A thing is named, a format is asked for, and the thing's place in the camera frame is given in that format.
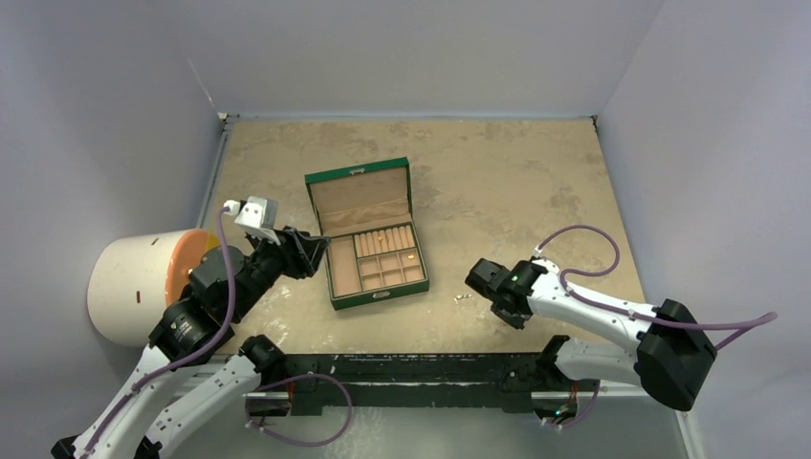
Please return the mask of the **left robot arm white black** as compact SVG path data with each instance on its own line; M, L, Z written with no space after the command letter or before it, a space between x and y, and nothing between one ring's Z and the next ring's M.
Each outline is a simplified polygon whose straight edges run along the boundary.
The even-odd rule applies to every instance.
M325 236L291 227L274 234L274 239L251 237L249 255L221 245L203 256L114 400L83 433L58 440L54 458L168 458L231 401L255 387L272 391L282 385L286 356L260 335L247 338L185 396L175 396L280 276L313 276L330 245Z

